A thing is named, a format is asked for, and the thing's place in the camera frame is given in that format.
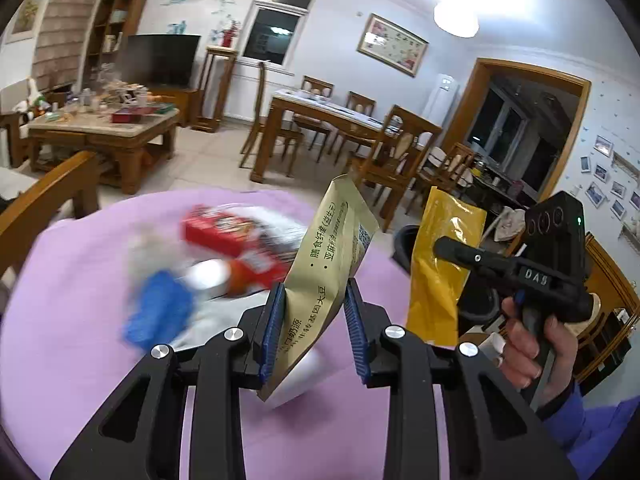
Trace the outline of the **person right hand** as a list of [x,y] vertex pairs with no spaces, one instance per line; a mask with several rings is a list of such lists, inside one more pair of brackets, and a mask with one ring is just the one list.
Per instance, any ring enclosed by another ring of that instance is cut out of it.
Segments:
[[[542,366],[536,362],[540,347],[537,338],[518,320],[518,311],[512,297],[502,300],[502,310],[509,321],[506,322],[506,344],[499,361],[499,370],[516,390],[522,390],[542,375]],[[570,385],[578,351],[575,335],[554,316],[548,318],[544,334],[554,349],[555,359],[548,382],[539,396],[540,408]]]

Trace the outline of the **person right forearm blue sleeve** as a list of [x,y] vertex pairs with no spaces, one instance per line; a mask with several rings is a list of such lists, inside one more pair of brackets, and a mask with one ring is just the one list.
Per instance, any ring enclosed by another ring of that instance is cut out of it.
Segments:
[[562,448],[578,479],[618,479],[624,463],[639,451],[639,398],[616,405],[585,408],[582,394],[571,382],[537,415]]

